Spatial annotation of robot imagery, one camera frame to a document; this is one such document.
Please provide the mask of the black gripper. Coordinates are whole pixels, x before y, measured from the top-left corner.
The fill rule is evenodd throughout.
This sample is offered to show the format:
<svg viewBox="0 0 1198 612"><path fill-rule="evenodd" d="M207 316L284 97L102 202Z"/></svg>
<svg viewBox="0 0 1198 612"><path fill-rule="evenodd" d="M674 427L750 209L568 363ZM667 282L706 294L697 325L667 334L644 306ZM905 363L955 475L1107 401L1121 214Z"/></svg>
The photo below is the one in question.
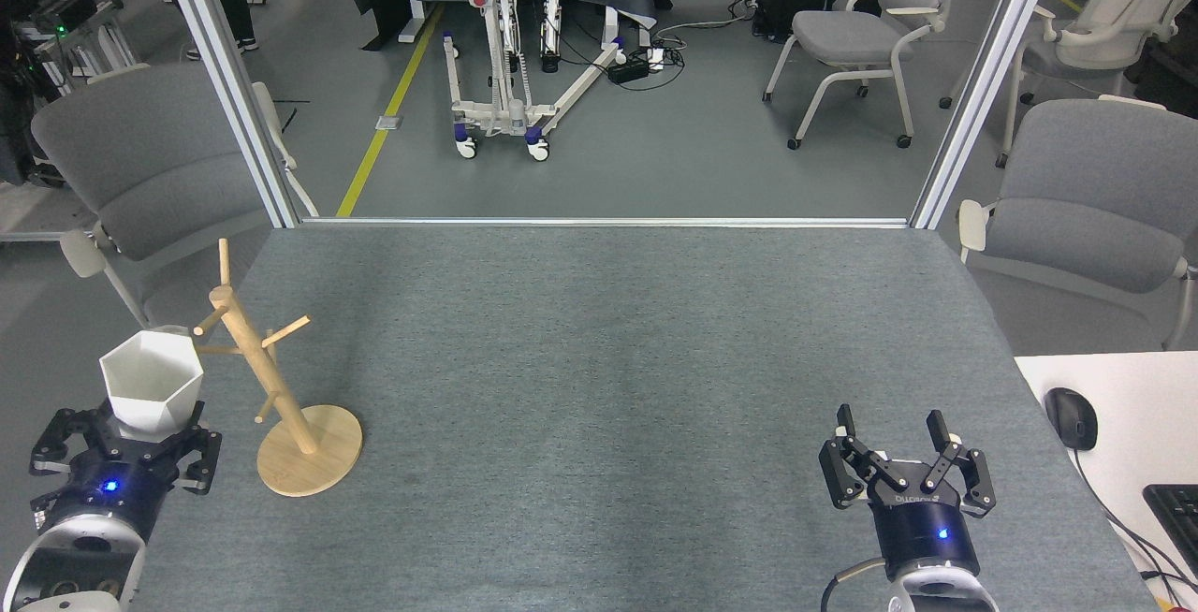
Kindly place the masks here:
<svg viewBox="0 0 1198 612"><path fill-rule="evenodd" d="M147 540L163 501L173 486L208 493L220 454L223 434L193 425L161 443L111 436L110 410L59 410L34 444L30 475L69 472L47 508L47 526L69 517L111 517ZM73 434L86 447L63 463ZM183 458L198 453L180 473Z"/></svg>
<svg viewBox="0 0 1198 612"><path fill-rule="evenodd" d="M857 438L851 404L840 406L836 422L833 437L819 450L827 491L833 505L843 510L866 491L871 481L871 513L881 540L887 578L895 581L916 566L938 565L979 575L981 568L960 505L961 502L972 505L975 511L966 514L980 519L997 504L985 453L964 446L958 434L949 431L940 410L932 410L926 417L926 426L940 458L925 475L925 485L924 480L915 478L915 472L908 469L902 478L910 485L897 490L882 479L885 463L881 456ZM961 497L950 483L944 481L946 472L954 466L958 467L964 479L966 489Z"/></svg>

